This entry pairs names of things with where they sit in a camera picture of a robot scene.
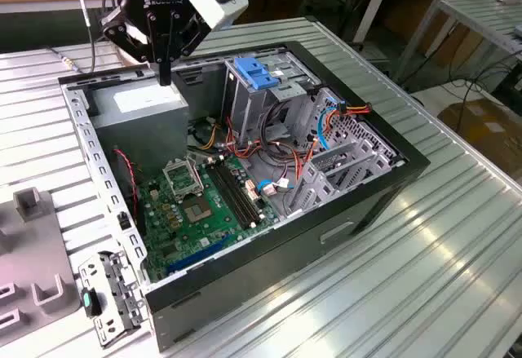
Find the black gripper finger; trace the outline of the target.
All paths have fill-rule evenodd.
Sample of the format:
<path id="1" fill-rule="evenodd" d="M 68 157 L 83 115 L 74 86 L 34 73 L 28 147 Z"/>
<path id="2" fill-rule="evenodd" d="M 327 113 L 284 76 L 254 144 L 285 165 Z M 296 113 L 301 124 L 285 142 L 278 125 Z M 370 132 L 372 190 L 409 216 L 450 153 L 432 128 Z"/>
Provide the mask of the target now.
<path id="1" fill-rule="evenodd" d="M 147 64 L 154 72 L 161 86 L 166 84 L 165 52 L 157 40 L 156 17 L 149 12 L 145 16 L 146 32 L 144 34 L 126 19 L 120 7 L 111 11 L 102 19 L 104 36 L 127 56 L 140 64 Z"/>
<path id="2" fill-rule="evenodd" d="M 166 54 L 164 60 L 164 85 L 171 84 L 171 65 L 180 57 L 189 56 L 210 32 L 210 26 L 194 12 L 188 17 L 170 13 Z"/>

